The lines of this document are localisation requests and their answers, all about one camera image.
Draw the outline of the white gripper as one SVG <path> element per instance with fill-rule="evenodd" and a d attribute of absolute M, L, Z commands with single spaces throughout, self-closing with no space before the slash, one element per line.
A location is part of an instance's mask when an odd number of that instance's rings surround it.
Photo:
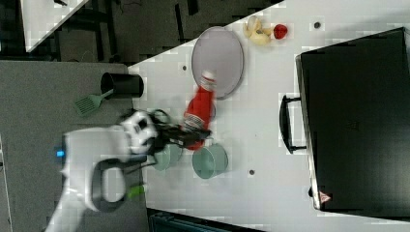
<path fill-rule="evenodd" d="M 159 136 L 199 136 L 207 137 L 210 130 L 183 130 L 179 127 L 161 127 L 157 131 L 155 124 L 144 110 L 131 109 L 123 116 L 120 125 L 124 128 L 130 141 L 133 154 L 149 154 L 153 150 L 154 142 Z M 177 138 L 161 138 L 158 140 L 158 148 L 163 149 L 166 145 L 174 144 L 184 149 L 199 149 L 204 145 L 204 140 L 182 140 Z"/>

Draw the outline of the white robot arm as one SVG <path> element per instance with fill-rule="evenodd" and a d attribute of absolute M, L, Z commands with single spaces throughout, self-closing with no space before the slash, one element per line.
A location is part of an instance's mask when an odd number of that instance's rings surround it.
<path fill-rule="evenodd" d="M 126 168 L 155 165 L 166 145 L 188 149 L 211 135 L 163 121 L 158 114 L 133 109 L 113 126 L 63 135 L 63 190 L 44 232 L 76 232 L 87 210 L 116 211 L 127 199 Z"/>

